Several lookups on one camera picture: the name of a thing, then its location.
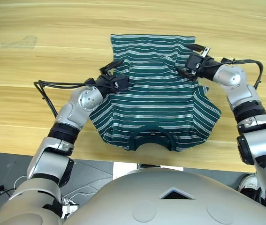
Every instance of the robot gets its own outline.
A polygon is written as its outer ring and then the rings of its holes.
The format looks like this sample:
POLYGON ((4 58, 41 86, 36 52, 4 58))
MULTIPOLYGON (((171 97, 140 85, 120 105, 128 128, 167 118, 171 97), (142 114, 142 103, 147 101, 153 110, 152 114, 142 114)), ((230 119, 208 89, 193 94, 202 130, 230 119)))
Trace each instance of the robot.
POLYGON ((33 157, 27 180, 1 208, 0 225, 265 225, 266 111, 256 91, 260 80, 251 86, 242 68, 227 65, 242 64, 240 60, 224 58, 219 63, 207 55, 209 47, 189 47, 201 54, 191 53, 186 64, 191 74, 179 71, 193 80, 207 78, 225 90, 237 121, 241 160, 257 171, 258 202, 205 176, 142 168, 105 185, 63 221, 60 187, 70 178, 74 162, 69 157, 77 135, 100 102, 123 85, 106 70, 106 75, 88 79, 86 86, 72 92, 33 157))

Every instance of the white shoe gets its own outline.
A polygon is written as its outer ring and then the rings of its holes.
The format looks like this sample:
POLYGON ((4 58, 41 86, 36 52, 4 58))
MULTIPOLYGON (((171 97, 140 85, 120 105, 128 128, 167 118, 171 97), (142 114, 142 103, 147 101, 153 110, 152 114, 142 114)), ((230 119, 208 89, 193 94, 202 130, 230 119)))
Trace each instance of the white shoe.
POLYGON ((258 180, 255 175, 246 175, 240 182, 238 191, 240 192, 244 188, 258 189, 258 180))

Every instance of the wood grain surface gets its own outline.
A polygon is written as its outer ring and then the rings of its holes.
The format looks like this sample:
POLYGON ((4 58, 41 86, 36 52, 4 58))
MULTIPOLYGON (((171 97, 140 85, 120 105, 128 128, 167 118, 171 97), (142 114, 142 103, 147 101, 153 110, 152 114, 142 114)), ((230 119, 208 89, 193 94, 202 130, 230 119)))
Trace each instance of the wood grain surface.
MULTIPOLYGON (((113 59, 110 34, 195 36, 216 60, 260 60, 265 70, 258 93, 266 108, 266 0, 0 0, 0 152, 35 153, 54 118, 33 82, 97 77, 113 59)), ((243 68, 254 84, 258 67, 243 68)), ((200 83, 222 110, 206 143, 180 153, 125 151, 104 143, 88 121, 72 157, 253 172, 239 158, 224 91, 200 83)), ((60 109, 70 91, 48 89, 48 95, 60 109)))

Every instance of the black bracket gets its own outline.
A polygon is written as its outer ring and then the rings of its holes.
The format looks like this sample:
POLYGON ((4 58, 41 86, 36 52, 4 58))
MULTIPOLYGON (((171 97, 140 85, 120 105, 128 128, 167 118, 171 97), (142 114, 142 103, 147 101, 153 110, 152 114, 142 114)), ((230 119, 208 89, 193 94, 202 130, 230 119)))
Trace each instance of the black bracket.
POLYGON ((117 60, 117 61, 110 62, 109 64, 99 69, 100 74, 111 76, 112 74, 110 70, 119 67, 122 63, 123 63, 123 60, 117 60))

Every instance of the green striped shirt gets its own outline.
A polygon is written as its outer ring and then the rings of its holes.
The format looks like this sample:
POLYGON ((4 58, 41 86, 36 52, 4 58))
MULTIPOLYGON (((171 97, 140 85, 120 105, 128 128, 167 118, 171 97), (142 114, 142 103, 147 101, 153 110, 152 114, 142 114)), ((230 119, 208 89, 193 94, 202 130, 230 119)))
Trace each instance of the green striped shirt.
POLYGON ((158 143, 182 151, 204 143, 220 110, 205 96, 208 88, 179 75, 194 37, 111 35, 114 75, 129 76, 129 91, 110 94, 90 119, 102 139, 126 150, 158 143))

